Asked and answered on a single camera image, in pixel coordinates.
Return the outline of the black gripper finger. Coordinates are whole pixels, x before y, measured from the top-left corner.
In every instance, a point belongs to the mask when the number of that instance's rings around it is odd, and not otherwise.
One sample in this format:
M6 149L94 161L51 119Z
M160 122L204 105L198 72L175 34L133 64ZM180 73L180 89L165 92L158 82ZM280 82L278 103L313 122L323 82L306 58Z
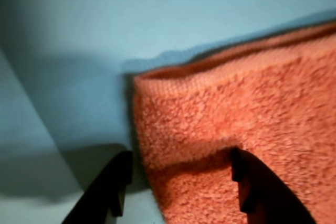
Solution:
M79 198L63 223L105 223L123 216L125 192L132 183L132 152L118 153Z
M315 223L294 192L258 157L236 147L230 158L239 209L248 223Z

